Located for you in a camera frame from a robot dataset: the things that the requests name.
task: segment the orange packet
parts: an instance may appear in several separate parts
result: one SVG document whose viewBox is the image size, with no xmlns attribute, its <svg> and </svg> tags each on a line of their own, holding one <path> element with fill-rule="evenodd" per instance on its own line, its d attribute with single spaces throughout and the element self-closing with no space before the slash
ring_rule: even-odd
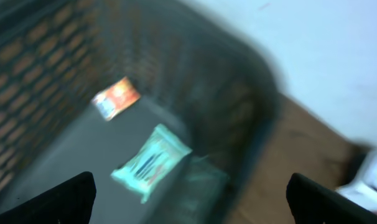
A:
<svg viewBox="0 0 377 224">
<path fill-rule="evenodd" d="M 99 109 L 106 121 L 113 119 L 117 114 L 140 99 L 140 94 L 133 88 L 127 77 L 109 88 L 97 93 L 92 103 Z"/>
</svg>

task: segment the wooden surface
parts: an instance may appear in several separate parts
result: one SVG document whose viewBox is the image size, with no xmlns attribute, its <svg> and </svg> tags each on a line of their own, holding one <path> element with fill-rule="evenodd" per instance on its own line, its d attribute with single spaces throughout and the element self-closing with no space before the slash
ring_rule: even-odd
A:
<svg viewBox="0 0 377 224">
<path fill-rule="evenodd" d="M 334 189 L 351 155 L 351 145 L 291 100 L 284 99 L 277 128 L 266 144 L 229 224 L 294 223 L 286 185 L 300 172 Z"/>
</svg>

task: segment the snack package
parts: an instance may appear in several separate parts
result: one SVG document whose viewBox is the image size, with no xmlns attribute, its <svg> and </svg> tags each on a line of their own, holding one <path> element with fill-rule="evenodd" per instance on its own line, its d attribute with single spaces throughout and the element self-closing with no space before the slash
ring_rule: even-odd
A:
<svg viewBox="0 0 377 224">
<path fill-rule="evenodd" d="M 140 94 L 133 88 L 127 77 L 109 88 L 99 92 L 92 99 L 106 121 L 131 106 L 140 98 Z"/>
<path fill-rule="evenodd" d="M 140 151 L 111 178 L 142 195 L 145 203 L 157 184 L 192 150 L 163 124 L 158 124 Z"/>
</svg>

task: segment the teal packet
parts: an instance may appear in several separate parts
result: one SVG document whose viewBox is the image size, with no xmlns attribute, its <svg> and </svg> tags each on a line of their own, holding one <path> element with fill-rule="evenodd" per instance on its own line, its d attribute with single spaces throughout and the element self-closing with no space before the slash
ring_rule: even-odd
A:
<svg viewBox="0 0 377 224">
<path fill-rule="evenodd" d="M 146 203 L 157 184 L 191 151 L 163 124 L 158 124 L 140 151 L 114 170 L 111 178 L 141 194 L 141 203 Z"/>
</svg>

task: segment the basket bottom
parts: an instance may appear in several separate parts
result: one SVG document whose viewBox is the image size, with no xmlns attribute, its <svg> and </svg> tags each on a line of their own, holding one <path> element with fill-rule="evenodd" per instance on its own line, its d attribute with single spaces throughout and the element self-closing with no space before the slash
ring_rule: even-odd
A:
<svg viewBox="0 0 377 224">
<path fill-rule="evenodd" d="M 12 181 L 1 197 L 0 213 L 81 172 L 90 171 L 97 190 L 90 223 L 142 223 L 182 176 L 189 157 L 159 183 L 144 205 L 140 204 L 140 195 L 125 189 L 109 175 L 140 150 L 159 123 L 165 124 L 184 143 L 190 142 L 186 126 L 146 97 L 111 121 L 105 121 L 100 112 L 90 105 L 32 165 Z"/>
</svg>

